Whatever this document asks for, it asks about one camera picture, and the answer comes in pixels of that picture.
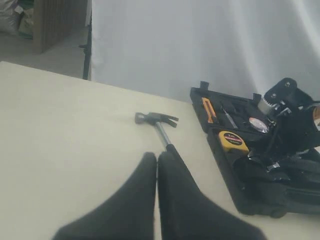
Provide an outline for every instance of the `hammer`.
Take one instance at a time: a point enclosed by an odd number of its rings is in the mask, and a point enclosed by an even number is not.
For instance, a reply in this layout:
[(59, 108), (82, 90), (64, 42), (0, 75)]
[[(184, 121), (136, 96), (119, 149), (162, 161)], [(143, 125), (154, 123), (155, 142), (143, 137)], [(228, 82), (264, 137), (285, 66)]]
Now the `hammer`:
[(183, 161), (181, 156), (179, 155), (177, 149), (175, 146), (171, 143), (169, 140), (168, 135), (166, 134), (164, 128), (162, 127), (161, 123), (169, 124), (171, 127), (177, 127), (177, 121), (179, 121), (179, 118), (175, 116), (169, 116), (166, 114), (156, 113), (156, 112), (149, 112), (148, 114), (143, 114), (141, 112), (136, 112), (134, 121), (136, 124), (143, 124), (148, 123), (152, 126), (155, 126), (156, 129), (158, 129), (163, 142), (165, 144), (165, 149), (172, 153), (175, 158), (178, 158), (179, 160)]

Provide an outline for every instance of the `tape measure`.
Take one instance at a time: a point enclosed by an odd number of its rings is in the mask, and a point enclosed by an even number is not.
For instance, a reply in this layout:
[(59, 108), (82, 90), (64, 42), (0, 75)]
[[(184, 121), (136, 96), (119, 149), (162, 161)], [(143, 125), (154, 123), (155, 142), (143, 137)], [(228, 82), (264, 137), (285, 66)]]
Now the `tape measure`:
[(229, 152), (231, 149), (237, 149), (244, 154), (249, 153), (245, 141), (237, 134), (230, 131), (221, 131), (218, 136), (225, 152)]

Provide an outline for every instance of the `white backdrop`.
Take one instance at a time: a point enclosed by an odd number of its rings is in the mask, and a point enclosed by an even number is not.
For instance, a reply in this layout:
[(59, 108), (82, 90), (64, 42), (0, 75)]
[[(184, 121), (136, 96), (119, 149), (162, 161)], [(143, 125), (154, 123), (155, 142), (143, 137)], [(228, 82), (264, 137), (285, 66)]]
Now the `white backdrop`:
[(319, 0), (93, 0), (92, 79), (189, 101), (284, 77), (320, 99)]

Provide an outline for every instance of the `open tool case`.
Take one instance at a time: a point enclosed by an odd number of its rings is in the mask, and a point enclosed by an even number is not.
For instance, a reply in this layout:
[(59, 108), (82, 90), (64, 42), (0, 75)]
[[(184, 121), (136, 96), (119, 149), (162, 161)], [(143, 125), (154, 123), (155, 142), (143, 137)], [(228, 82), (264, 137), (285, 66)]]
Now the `open tool case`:
[[(252, 99), (208, 87), (209, 83), (201, 82), (200, 88), (191, 88), (190, 97), (238, 211), (273, 218), (288, 212), (320, 214), (320, 155), (314, 149), (320, 145), (316, 125), (320, 108), (316, 102), (291, 78), (280, 81), (274, 92), (263, 97), (254, 93)], [(257, 130), (250, 118), (263, 122), (267, 131)], [(226, 151), (219, 135), (223, 131), (232, 133), (224, 136), (233, 142), (239, 136), (247, 151)]]

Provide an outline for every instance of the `white table surface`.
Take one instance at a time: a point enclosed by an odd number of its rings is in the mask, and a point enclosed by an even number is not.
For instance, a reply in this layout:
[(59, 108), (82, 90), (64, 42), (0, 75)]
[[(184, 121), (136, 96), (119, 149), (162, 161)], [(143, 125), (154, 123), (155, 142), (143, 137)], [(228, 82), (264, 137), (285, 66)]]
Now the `white table surface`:
[(191, 104), (0, 62), (0, 239), (50, 240), (110, 197), (144, 152), (159, 155), (156, 130), (136, 125), (135, 112), (180, 118), (177, 128), (164, 128), (199, 188), (222, 208), (269, 240), (319, 238), (320, 216), (237, 212)]

